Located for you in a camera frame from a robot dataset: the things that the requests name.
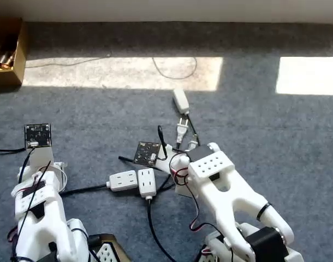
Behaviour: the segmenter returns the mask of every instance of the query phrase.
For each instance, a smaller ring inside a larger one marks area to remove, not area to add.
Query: black cable
[[[23,148],[18,148],[18,149],[0,149],[0,152],[4,153],[20,153],[26,150],[24,147]]]
[[[176,260],[174,258],[172,258],[172,256],[169,255],[169,253],[164,249],[164,247],[162,246],[162,244],[160,243],[160,241],[157,238],[156,232],[154,231],[153,224],[152,224],[152,217],[151,217],[151,199],[148,200],[148,204],[147,204],[147,216],[148,216],[148,224],[150,226],[151,233],[152,233],[153,238],[154,238],[155,242],[157,243],[158,247],[169,258],[170,261],[176,262]]]
[[[135,164],[135,165],[140,165],[140,164],[135,163],[131,158],[118,156],[118,159],[121,160],[121,161],[125,161],[125,162],[129,162],[129,163],[133,163],[133,164]],[[163,172],[162,169],[156,168],[155,166],[147,166],[147,165],[144,165],[144,166],[147,167],[147,168],[153,168],[153,169],[155,169],[155,170],[158,170],[158,171]]]
[[[162,148],[163,148],[163,152],[164,152],[164,158],[157,157],[157,159],[164,161],[168,158],[168,154],[167,154],[167,149],[165,148],[162,126],[158,126],[158,136],[159,136],[159,139],[160,139],[160,143],[162,144]]]
[[[30,152],[26,156],[25,161],[23,161],[23,165],[22,165],[22,169],[21,169],[20,177],[19,177],[19,183],[22,182],[23,172],[25,172],[25,168],[26,168],[26,165],[28,163],[29,157],[31,156],[31,154],[33,153],[34,150],[35,150],[35,148],[33,148],[32,150],[30,150]]]
[[[106,188],[106,187],[107,187],[106,184],[99,184],[97,186],[92,186],[92,187],[78,188],[78,189],[73,189],[73,190],[62,192],[62,193],[60,193],[60,196],[62,198],[64,198],[64,197],[68,197],[73,194],[80,194],[80,193],[84,193],[84,192],[95,191],[95,190]]]
[[[163,190],[164,186],[166,185],[166,183],[168,183],[169,179],[171,178],[171,175],[168,175],[166,177],[166,179],[164,180],[164,182],[161,184],[161,186],[157,189],[157,193],[160,192],[161,190]]]
[[[31,198],[31,200],[29,201],[29,205],[28,205],[28,208],[27,208],[27,211],[26,211],[25,217],[23,218],[22,223],[21,223],[21,227],[20,227],[19,235],[18,235],[17,238],[16,238],[16,242],[15,242],[15,250],[14,250],[15,255],[16,255],[16,247],[17,247],[17,243],[19,242],[19,237],[20,237],[20,235],[21,235],[21,231],[22,231],[22,229],[23,229],[23,225],[25,224],[26,217],[27,217],[27,215],[28,215],[28,213],[29,213],[29,210],[31,209],[31,205],[32,205],[33,199],[34,199],[34,197],[35,197],[35,193],[37,192],[37,190],[38,190],[38,188],[39,188],[39,185],[40,185],[40,182],[41,182],[41,179],[43,178],[43,176],[44,176],[45,172],[47,171],[47,169],[48,169],[48,167],[49,167],[50,164],[51,164],[51,161],[48,162],[47,166],[45,167],[45,169],[44,169],[42,175],[40,176],[40,178],[39,178],[39,180],[38,180],[38,183],[35,185],[34,192],[33,192],[33,194],[32,194],[32,198]]]
[[[26,258],[26,257],[16,257],[15,259],[16,259],[16,261],[24,260],[24,261],[28,261],[28,262],[34,262],[34,260],[32,260],[30,258]]]
[[[168,191],[169,189],[172,189],[173,187],[175,187],[174,183],[168,185],[167,187],[163,187],[159,192],[161,193],[161,192]]]
[[[161,186],[158,187],[158,189],[157,189],[157,194],[160,193],[160,192],[167,191],[167,190],[169,190],[169,189],[171,189],[171,188],[173,188],[173,187],[175,186],[175,184],[172,183],[172,184],[170,184],[170,185],[164,187],[164,186],[166,185],[166,183],[168,183],[168,181],[170,180],[170,178],[171,178],[171,175],[168,175],[168,176],[166,177],[166,179],[165,179],[164,182],[161,184]]]
[[[197,131],[196,131],[195,128],[194,128],[194,125],[193,125],[193,123],[192,123],[192,120],[191,120],[189,114],[186,114],[185,116],[187,117],[188,122],[189,122],[189,124],[191,125],[192,131],[193,131],[193,134],[197,137],[197,143],[198,143],[198,146],[200,146],[199,136],[198,136]]]
[[[197,70],[197,67],[198,67],[197,58],[195,58],[195,57],[192,57],[192,58],[194,59],[194,68],[193,68],[193,70],[191,71],[191,73],[189,73],[188,75],[183,76],[181,78],[174,78],[174,77],[167,76],[167,75],[163,74],[162,71],[160,70],[160,68],[157,66],[157,63],[156,63],[156,60],[154,60],[154,57],[152,57],[152,61],[153,61],[154,67],[156,68],[158,73],[160,73],[161,76],[163,76],[165,78],[168,78],[168,79],[172,79],[172,80],[183,80],[183,79],[189,78],[192,75],[194,75],[195,71]]]
[[[92,254],[92,256],[95,258],[95,260],[97,262],[101,262],[101,260],[97,257],[97,255],[95,254],[94,250],[89,249],[89,252]]]

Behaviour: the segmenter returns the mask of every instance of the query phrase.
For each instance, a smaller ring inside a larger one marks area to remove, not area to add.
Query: electrical outlet
[[[100,260],[100,262],[118,262],[119,261],[119,260],[117,260],[116,252],[114,250],[112,243],[103,244],[96,255],[97,255],[98,259]],[[91,258],[91,261],[97,262],[94,257]]]
[[[138,171],[139,189],[143,198],[151,199],[157,194],[156,179],[152,168],[140,169]]]
[[[192,162],[188,167],[190,174],[197,178],[207,178],[222,170],[228,172],[234,169],[234,164],[222,151]]]
[[[214,255],[202,255],[198,262],[217,262],[216,256]]]
[[[108,186],[112,191],[122,191],[138,187],[138,179],[134,170],[111,175],[109,180]]]

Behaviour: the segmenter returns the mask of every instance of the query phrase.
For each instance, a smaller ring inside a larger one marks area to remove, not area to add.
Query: blue carpet
[[[71,49],[59,39],[77,28],[81,35],[94,34],[95,28],[110,31],[105,41],[118,57],[223,56],[217,90],[187,92],[202,142],[218,143],[254,190],[274,204],[294,230],[292,247],[305,261],[333,261],[333,96],[275,92],[281,56],[333,56],[333,26],[36,23],[30,28],[39,38],[53,38],[33,40],[34,57],[59,47],[64,56],[75,56],[82,47]],[[136,32],[155,40],[149,44]],[[174,143],[178,121],[171,91],[24,86],[0,94],[0,148],[21,147],[26,123],[51,123],[55,159],[68,163],[68,189],[136,168],[117,156],[132,157],[139,140],[158,141],[159,124],[165,140]],[[0,156],[0,261],[10,256],[6,235],[15,225],[10,192],[24,158],[24,153]],[[158,184],[164,178],[158,173]],[[143,199],[103,191],[68,197],[64,207],[67,219],[81,219],[89,234],[114,234],[134,261],[167,261],[153,241]],[[157,235],[177,261],[192,261],[209,232],[188,230],[194,215],[192,200],[172,190],[152,206]],[[200,220],[213,222],[204,206]],[[253,221],[243,213],[237,220]]]

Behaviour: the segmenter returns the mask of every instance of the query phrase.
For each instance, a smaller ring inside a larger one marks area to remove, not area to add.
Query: wall
[[[333,23],[333,0],[0,0],[26,21],[224,21]]]

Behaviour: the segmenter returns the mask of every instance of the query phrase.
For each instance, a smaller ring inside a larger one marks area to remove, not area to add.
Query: red wire
[[[188,176],[188,174],[185,175],[179,175],[179,172],[183,171],[183,170],[187,170],[188,168],[181,168],[180,170],[178,170],[177,172],[175,172],[174,176],[177,176],[179,178],[184,178],[186,176]]]

